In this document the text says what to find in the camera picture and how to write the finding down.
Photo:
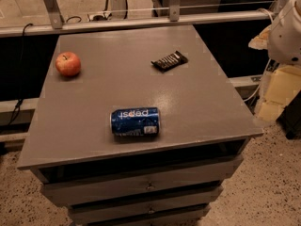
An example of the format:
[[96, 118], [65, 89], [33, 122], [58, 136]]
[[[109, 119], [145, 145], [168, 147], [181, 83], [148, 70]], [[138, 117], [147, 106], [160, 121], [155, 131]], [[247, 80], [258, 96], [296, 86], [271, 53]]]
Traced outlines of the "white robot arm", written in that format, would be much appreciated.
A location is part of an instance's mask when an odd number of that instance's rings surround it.
[[301, 0], [289, 0], [272, 22], [267, 50], [278, 63], [301, 65]]

